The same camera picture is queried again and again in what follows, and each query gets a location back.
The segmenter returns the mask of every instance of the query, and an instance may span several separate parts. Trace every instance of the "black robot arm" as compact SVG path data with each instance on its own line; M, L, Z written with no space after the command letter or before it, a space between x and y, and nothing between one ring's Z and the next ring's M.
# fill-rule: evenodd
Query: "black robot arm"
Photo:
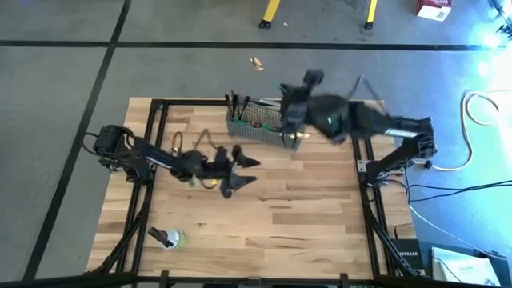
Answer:
M99 162L110 170L123 168L128 182L141 185L150 183L154 176L152 165L158 165L168 169L181 182L190 182L193 177L199 181L221 180L222 196L231 198L233 192L256 180L253 176L238 176L234 169L237 166L257 166L260 162L245 156L239 145L234 146L231 152L233 161L228 159L228 151L223 146L215 149L214 161L208 162L208 158L198 150L183 153L173 150L169 153L135 136L126 127L108 125L97 135L94 151L87 150L99 156Z
M403 138L402 146L384 157L366 163L366 181L375 185L380 177L392 170L411 165L413 158L428 159L436 152L431 119L390 116L363 101L352 101L336 94L311 95L323 80L321 70L308 70L302 86L281 84L282 130L292 134L301 125L312 125L333 144L342 144L349 135L368 138L386 135ZM353 94L358 85L350 92Z

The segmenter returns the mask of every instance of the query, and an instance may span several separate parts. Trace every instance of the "black cable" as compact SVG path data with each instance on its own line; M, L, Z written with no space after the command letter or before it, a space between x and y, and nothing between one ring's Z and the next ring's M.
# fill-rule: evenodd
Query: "black cable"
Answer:
M199 143L201 142L202 138L204 136L207 136L208 137L208 143L214 148L214 149L217 149L217 147L215 146L214 142L211 141L211 134L210 134L210 131L208 129L204 129L201 134L199 135L199 138L198 138L198 141L195 143L194 145L194 148L192 148L192 150L196 150L199 146Z
M407 164L404 168L404 175L406 178L406 194L407 194L407 205L410 205L410 186L409 186L409 177L407 176Z
M400 184L400 186L402 186L404 189L407 189L407 186L406 184L400 182L399 180L394 180L394 179L386 179L385 180L386 182L393 182L393 183L397 183L397 184Z
M207 190L212 190L213 188L215 188L217 186L217 184L213 184L212 186L207 186L207 185L205 185L205 183L202 179L199 179L199 183L201 183L201 185Z
M366 79L363 75L359 76L358 79L356 80L355 84L354 84L354 87L352 88L352 90L347 94L347 97L346 97L346 100L349 101L352 99L352 97L355 95L355 92L357 91L357 89L359 88L359 85L363 83L364 86L366 87L366 89L370 92L372 98L377 101L377 104L381 107L382 111L386 114L386 116L390 116L390 112L386 109L386 107L384 106L384 104L382 103L382 98L380 98L377 94L377 92L375 92L374 88L372 87L372 85L370 84L370 81L368 81L368 79Z
M178 136L179 136L179 146L176 146L176 139L178 138ZM178 131L178 132L174 133L172 147L173 148L176 147L178 154L182 153L182 147L183 147L183 133L182 132Z
M477 188L477 189L459 190L457 192L453 192L453 193L450 193L450 194L435 195L435 196L431 196L431 197L427 197L427 198L411 200L410 202L423 202L423 201L428 201L428 200L432 200L432 199L436 199L436 198L440 198L440 197L449 197L449 196L453 196L453 195L456 195L456 194L460 194L460 193L464 193L464 192L469 192L469 191L474 191L474 190L482 190L482 189L489 189L489 188L496 188L496 187L511 187L511 186L512 186L512 184L510 184L510 185L496 185L496 186L480 187L480 188Z
M417 187L424 187L424 188L430 188L430 189L436 189L436 190L460 191L460 190L477 190L477 189L479 189L481 187L497 186L497 185L507 184L507 183L512 183L512 180L505 180L505 181L494 182L494 183L489 183L489 184L470 186L470 187L466 187L466 188L448 188L448 187L428 186L428 185L421 185L421 184L413 184L409 188L417 186Z
M130 138L133 138L134 142L135 142L135 138L131 137L131 135L127 134L126 135L126 144L128 145L129 148L134 148L134 144L130 143Z
M91 132L86 132L85 136L93 136L95 138L98 138L98 135L97 134L94 134L94 133L91 133ZM98 153L96 153L95 151L92 151L90 150L89 148L87 148L86 144L84 143L84 141L82 141L82 148L87 151L87 153L90 153L92 155L96 155L98 156Z
M461 279L459 279L459 278L457 277L457 275L455 275L455 273L454 273L452 270L450 270L450 268L448 267L448 265L447 265L443 260L441 260L441 259L439 259L439 258L437 258L437 257L433 256L433 255L432 255L432 253L427 253L427 252L425 252L423 249L421 249L421 251L422 251L423 253L425 253L425 254L429 255L429 257L432 257L432 258L434 258L434 259L436 259L436 260L439 260L439 261L440 261L440 262L441 262L441 263L442 263L442 264L443 264L443 265L448 269L448 271L449 271L449 272L450 272L450 273L451 273L451 274L452 274L452 275L453 275L453 276L454 276L454 277L455 277L455 278L456 278L460 283L462 283Z
M373 190L373 189L371 189L371 190L374 192L374 198L373 199L369 199L368 193L366 193L366 199L368 199L368 201L366 203L368 203L368 204L372 203L373 201L375 201L375 199L377 199L375 197L375 190Z

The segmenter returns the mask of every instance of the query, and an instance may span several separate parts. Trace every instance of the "black metal frame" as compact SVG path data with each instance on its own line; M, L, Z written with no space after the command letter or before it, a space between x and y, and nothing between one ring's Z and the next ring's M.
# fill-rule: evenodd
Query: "black metal frame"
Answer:
M225 100L173 100L173 99L153 99L150 105L150 111L146 123L146 131L144 139L149 141L151 138L154 120L158 109L161 110L160 119L158 123L158 131L156 134L155 145L160 147L162 144L163 133L166 126L166 119L169 113L169 106L172 105L198 105L198 106L224 106ZM354 148L354 162L356 162L355 169L357 168L357 160L362 160L361 147L359 139L353 138ZM369 138L364 139L366 156L368 160L374 160L374 152ZM113 287L121 285L129 285L136 287L140 282L159 283L161 288L167 288L175 283L215 283L215 284L241 284L245 286L265 286L265 285L336 285L340 288L349 288L350 286L380 286L380 287L480 287L477 285L469 285L464 283L453 282L439 282L430 280L428 278L411 278L399 277L395 275L395 264L390 257L390 252L385 249L386 253L386 268L390 275L384 275L380 272L378 264L377 247L375 245L374 232L377 230L384 231L387 234L386 215L384 206L382 204L381 191L378 187L371 188L374 191L375 208L377 211L377 223L380 226L376 229L376 221L373 212L368 205L369 187L366 185L364 172L358 172L359 189L361 192L362 209L365 219L366 235L368 241L368 250L370 252L370 264L374 278L367 280L350 280L347 274L340 274L339 279L290 279L290 278L203 278L203 277L172 277L169 276L169 271L162 271L160 276L138 276L138 269L142 257L142 248L145 231L150 212L150 204L153 196L154 176L156 175L156 166L152 168L151 183L146 186L146 193L144 195L141 209L136 213L137 201L140 195L141 186L134 184L132 195L126 213L126 222L124 233L119 243L113 249L112 253L106 258L99 268L86 272L84 275L48 278L48 279L24 279L18 282L4 282L0 283L0 288L4 287L17 287L17 288L31 288L31 287ZM125 272L127 243L132 239L136 230L138 230L137 239L134 248L134 257L131 263L130 271Z

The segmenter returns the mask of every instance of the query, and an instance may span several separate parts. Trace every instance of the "gray basket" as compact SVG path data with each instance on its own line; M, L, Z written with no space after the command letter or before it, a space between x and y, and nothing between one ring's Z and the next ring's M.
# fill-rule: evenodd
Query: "gray basket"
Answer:
M300 138L298 138L297 141L294 141L290 136L285 136L285 140L282 140L280 132L281 113L279 113L278 107L262 106L253 102L249 102L246 110L243 113L242 121L251 123L257 127L246 126L233 122L230 111L231 109L228 109L228 112L226 113L226 124L228 133L230 135L241 136L244 138L264 142L265 144L272 146L284 147L293 150L296 150L301 143ZM238 116L241 111L242 104L238 104L235 116ZM264 124L266 125L266 128L272 128L275 131L264 130L262 128ZM302 126L298 132L303 133L304 126Z

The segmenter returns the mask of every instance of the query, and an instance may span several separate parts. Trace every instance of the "concrete floor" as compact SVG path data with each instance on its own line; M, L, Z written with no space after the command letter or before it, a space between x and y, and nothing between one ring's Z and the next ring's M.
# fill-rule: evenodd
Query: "concrete floor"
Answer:
M501 25L490 20L485 0L455 2L443 23L417 18L414 1L381 0L373 35L361 35L366 2L284 0L272 30L258 30L265 1L132 0L120 41L481 45ZM121 0L4 0L0 41L108 41L121 8ZM0 47L0 282L23 274L105 51ZM250 65L252 56L262 60L263 72ZM467 156L460 135L461 96L465 90L511 89L502 69L511 62L505 52L117 48L89 131L122 124L130 97L221 97L231 89L279 97L279 83L299 83L306 69L322 68L326 78L320 90L344 93L364 74L392 114L432 116L439 148L434 162L456 166ZM485 67L490 67L486 74ZM485 117L487 104L475 104ZM453 173L412 169L410 183L472 186L510 179L510 129L470 123L472 164ZM84 271L107 179L96 159L82 151L39 278ZM437 192L412 193L421 198ZM414 207L475 246L512 257L511 203L507 189L495 189ZM420 219L414 224L422 241L464 246Z

